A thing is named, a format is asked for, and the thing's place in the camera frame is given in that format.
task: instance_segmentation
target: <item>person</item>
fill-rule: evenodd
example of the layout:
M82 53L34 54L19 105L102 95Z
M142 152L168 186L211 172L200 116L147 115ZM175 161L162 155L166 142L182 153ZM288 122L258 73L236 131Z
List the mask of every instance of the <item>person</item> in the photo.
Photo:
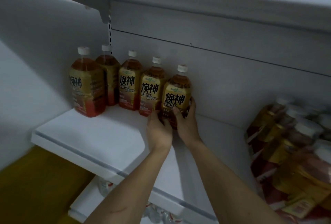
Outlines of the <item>person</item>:
M219 223L284 223L204 145L199 136L195 110L193 98L186 118L183 118L178 108L173 108L178 134L192 153ZM167 120L161 123L157 113L154 111L148 117L146 131L150 153L110 192L86 219L85 224L140 223L156 177L172 145L172 127Z

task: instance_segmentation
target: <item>yellow surface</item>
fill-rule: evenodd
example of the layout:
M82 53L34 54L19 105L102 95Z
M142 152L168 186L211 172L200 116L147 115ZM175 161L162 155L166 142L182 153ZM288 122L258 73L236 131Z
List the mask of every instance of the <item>yellow surface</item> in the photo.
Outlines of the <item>yellow surface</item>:
M0 172L0 223L76 224L69 206L94 174L40 147Z

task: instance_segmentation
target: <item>person's right hand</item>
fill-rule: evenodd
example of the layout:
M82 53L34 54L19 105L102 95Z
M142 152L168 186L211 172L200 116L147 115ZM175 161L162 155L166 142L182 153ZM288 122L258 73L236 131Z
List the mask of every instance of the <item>person's right hand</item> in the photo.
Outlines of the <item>person's right hand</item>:
M196 142L202 142L198 132L197 120L195 119L195 108L196 104L193 97L191 97L191 107L186 118L183 118L177 107L172 108L177 119L178 134L187 147Z

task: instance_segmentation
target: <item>clear water bottle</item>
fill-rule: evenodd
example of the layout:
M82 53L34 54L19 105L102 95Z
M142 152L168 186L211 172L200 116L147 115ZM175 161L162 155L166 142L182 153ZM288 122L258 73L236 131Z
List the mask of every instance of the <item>clear water bottle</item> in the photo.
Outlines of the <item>clear water bottle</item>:
M149 214L149 219L152 223L158 224L163 222L163 216L165 210L158 207L157 205L152 204L151 212Z
M150 212L151 212L151 208L152 208L152 204L151 204L151 202L147 202L147 204L146 204L146 208L145 208L145 211L144 211L144 213L143 213L143 218L144 217L149 217L149 214L150 214Z
M98 188L101 195L103 197L106 197L114 189L114 184L108 180L99 177Z
M172 213L169 213L168 217L166 218L165 224L176 224L176 223L184 224L182 218Z

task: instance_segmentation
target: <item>white wall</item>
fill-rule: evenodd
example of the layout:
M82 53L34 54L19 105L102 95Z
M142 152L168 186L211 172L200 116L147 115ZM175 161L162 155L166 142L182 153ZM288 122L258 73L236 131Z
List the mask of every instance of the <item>white wall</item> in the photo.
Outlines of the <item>white wall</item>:
M30 147L31 130L72 107L78 46L108 42L99 12L67 0L0 0L0 169Z
M113 53L135 49L144 66L187 64L197 112L246 128L276 93L331 104L331 35L112 2Z

